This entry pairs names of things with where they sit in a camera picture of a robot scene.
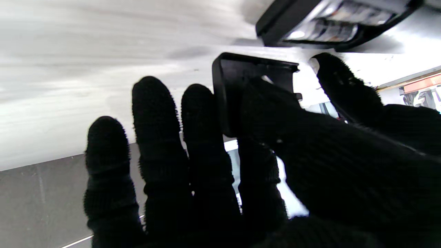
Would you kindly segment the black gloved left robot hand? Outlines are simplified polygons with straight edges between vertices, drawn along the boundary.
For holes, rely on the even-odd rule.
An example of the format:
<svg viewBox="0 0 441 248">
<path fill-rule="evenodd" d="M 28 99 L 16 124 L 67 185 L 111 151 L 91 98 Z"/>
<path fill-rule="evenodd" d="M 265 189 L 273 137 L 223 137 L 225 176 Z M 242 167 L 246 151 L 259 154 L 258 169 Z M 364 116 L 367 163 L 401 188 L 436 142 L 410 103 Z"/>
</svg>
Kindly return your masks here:
<svg viewBox="0 0 441 248">
<path fill-rule="evenodd" d="M 381 102 L 376 90 L 327 52 L 308 61 L 330 102 L 348 122 L 425 154 L 441 154 L 441 116 L 434 109 Z"/>
</svg>

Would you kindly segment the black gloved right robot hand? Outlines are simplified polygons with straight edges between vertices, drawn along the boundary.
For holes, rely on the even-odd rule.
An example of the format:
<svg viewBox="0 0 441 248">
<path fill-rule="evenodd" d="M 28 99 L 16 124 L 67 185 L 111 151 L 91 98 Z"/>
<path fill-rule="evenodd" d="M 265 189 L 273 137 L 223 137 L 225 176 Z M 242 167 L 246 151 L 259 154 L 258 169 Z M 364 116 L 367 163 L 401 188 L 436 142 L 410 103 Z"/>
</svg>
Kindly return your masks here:
<svg viewBox="0 0 441 248">
<path fill-rule="evenodd" d="M 440 158 L 303 110 L 261 79 L 245 89 L 238 139 L 239 192 L 200 84 L 175 102 L 160 80 L 132 89 L 145 225 L 130 176 L 130 148 L 110 116 L 91 124 L 85 165 L 93 248 L 439 248 Z"/>
</svg>

